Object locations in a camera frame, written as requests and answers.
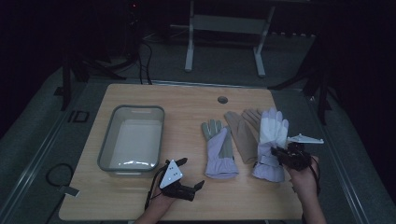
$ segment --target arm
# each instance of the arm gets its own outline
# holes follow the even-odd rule
[[[312,168],[318,173],[318,165],[315,161],[312,161]],[[289,167],[286,167],[286,170],[290,174],[290,182],[293,184],[294,190],[301,202],[306,223],[326,223],[326,219],[319,204],[317,183],[312,171],[306,168],[298,172]]]
[[[134,222],[134,224],[155,224],[165,215],[176,199],[159,193],[161,193],[160,189],[156,188],[153,195],[158,196],[151,199],[148,209]]]

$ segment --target black cable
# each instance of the black cable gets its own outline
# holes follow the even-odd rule
[[[50,175],[52,174],[52,172],[53,172],[55,169],[57,169],[57,168],[59,168],[59,167],[62,167],[62,166],[67,167],[68,170],[70,171],[70,179],[67,181],[66,184],[56,184],[56,183],[54,183],[54,182],[50,179]],[[74,169],[73,169],[73,167],[72,167],[71,165],[69,165],[69,164],[67,164],[67,163],[59,163],[59,164],[53,166],[52,168],[50,168],[50,169],[47,171],[47,173],[46,173],[46,180],[47,180],[47,182],[48,182],[51,186],[53,186],[53,187],[69,186],[69,184],[70,184],[70,182],[71,182],[71,180],[72,180],[73,174],[74,174]],[[53,215],[54,215],[55,212],[58,210],[59,206],[61,205],[61,203],[62,203],[63,201],[64,201],[64,195],[61,197],[61,199],[60,199],[59,202],[56,204],[56,206],[52,209],[52,211],[51,211],[51,213],[50,213],[50,216],[48,217],[46,223],[50,223],[50,220],[52,219]]]
[[[140,57],[140,54],[137,53],[137,60],[139,61],[139,79],[140,79],[140,84],[143,85],[143,78],[142,78],[142,58]]]
[[[149,192],[148,192],[148,197],[146,198],[145,210],[149,207],[149,202],[151,201],[151,199],[153,199],[153,198],[155,198],[155,197],[157,197],[157,196],[159,196],[159,195],[161,194],[161,193],[160,193],[160,194],[157,194],[156,196],[154,196],[154,197],[151,198],[151,194],[152,194],[152,191],[154,190],[154,185],[155,185],[155,182],[156,182],[156,180],[157,180],[158,175],[159,175],[163,170],[166,170],[167,168],[168,168],[168,165],[166,164],[165,166],[163,166],[162,168],[160,168],[160,169],[157,171],[157,173],[155,173],[154,177],[152,178],[151,187],[150,187]]]
[[[149,62],[150,62],[150,60],[151,60],[152,48],[151,48],[146,42],[144,42],[144,41],[142,42],[142,44],[145,45],[146,47],[148,47],[148,49],[149,49],[148,62],[147,62],[147,64],[146,64],[146,77],[147,77],[147,79],[148,79],[148,84],[149,84],[149,85],[152,85],[151,78],[150,78],[150,76],[149,76]]]

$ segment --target metal stand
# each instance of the metal stand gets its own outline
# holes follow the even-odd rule
[[[189,45],[187,48],[185,71],[190,72],[192,70],[194,30],[207,30],[260,35],[260,43],[257,47],[253,48],[253,53],[258,76],[265,76],[264,66],[262,64],[262,46],[264,44],[265,37],[267,37],[274,12],[275,7],[271,7],[266,20],[198,15],[194,14],[194,1],[190,0]]]

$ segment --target work glove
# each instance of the work glove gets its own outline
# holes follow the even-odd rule
[[[255,162],[257,160],[257,140],[247,122],[242,116],[232,111],[225,113],[224,118],[231,128],[233,140],[244,164]]]
[[[262,125],[262,110],[260,109],[245,109],[242,117],[255,129],[257,134],[260,132]]]
[[[201,125],[207,142],[205,175],[215,179],[228,179],[239,174],[233,160],[230,128],[222,127],[220,120],[211,119]]]
[[[257,148],[258,159],[253,175],[272,182],[285,181],[285,173],[276,156],[272,155],[271,147],[286,145],[289,122],[283,119],[282,112],[271,108],[262,112],[260,141]]]

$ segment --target clear plastic container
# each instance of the clear plastic container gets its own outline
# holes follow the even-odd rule
[[[113,175],[154,175],[161,155],[164,110],[157,105],[120,105],[111,115],[98,157]]]

